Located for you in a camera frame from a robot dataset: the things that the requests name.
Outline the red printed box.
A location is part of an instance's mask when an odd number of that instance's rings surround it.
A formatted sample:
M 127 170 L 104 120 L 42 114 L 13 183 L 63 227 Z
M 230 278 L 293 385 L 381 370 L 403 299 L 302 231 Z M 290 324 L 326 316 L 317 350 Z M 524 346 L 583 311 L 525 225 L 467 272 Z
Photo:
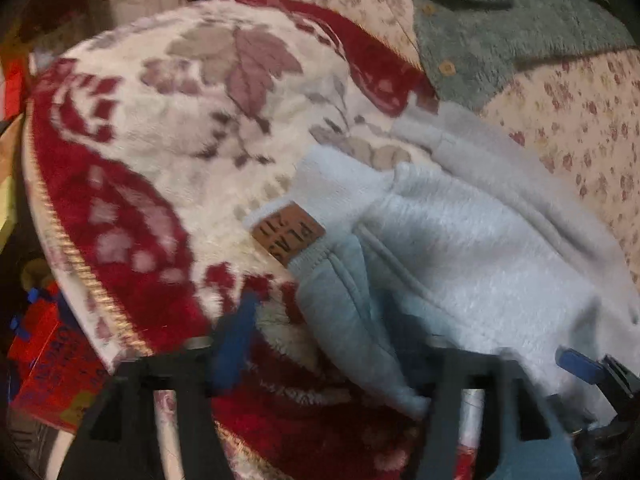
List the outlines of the red printed box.
M 26 312 L 11 322 L 9 406 L 48 426 L 76 432 L 108 371 L 58 284 L 31 289 L 28 300 Z

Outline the grey-green fleece cardigan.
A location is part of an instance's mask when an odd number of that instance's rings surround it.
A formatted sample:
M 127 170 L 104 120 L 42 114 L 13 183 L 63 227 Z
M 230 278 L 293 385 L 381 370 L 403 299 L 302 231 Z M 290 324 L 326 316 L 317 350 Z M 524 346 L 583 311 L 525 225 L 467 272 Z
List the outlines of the grey-green fleece cardigan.
M 520 70 L 634 46 L 608 0 L 413 0 L 438 96 L 480 110 Z

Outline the red white floral blanket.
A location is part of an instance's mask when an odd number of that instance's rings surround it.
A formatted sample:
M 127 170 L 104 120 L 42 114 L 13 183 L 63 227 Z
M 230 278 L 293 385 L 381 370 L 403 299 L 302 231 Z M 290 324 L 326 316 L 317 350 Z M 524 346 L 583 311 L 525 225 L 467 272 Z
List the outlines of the red white floral blanket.
M 239 479 L 397 479 L 416 428 L 344 378 L 296 285 L 244 228 L 318 144 L 376 169 L 427 162 L 390 135 L 425 74 L 348 18 L 204 0 L 63 53 L 27 107 L 23 167 L 54 276 L 106 366 L 176 350 L 257 292 L 243 377 L 213 402 Z

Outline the light grey fleece pants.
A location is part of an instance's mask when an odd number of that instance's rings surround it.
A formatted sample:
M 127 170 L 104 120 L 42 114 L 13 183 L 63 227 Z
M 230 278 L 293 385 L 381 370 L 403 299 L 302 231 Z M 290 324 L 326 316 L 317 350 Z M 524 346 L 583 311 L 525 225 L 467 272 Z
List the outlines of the light grey fleece pants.
M 639 363 L 639 294 L 608 228 L 536 156 L 465 108 L 410 106 L 390 136 L 428 154 L 378 170 L 316 146 L 285 196 L 244 221 L 297 282 L 321 350 L 355 384 L 411 417 L 427 398 L 401 373 L 401 335 L 480 353 L 511 350 L 544 393 L 598 422 L 593 386 L 555 363 L 568 347 Z

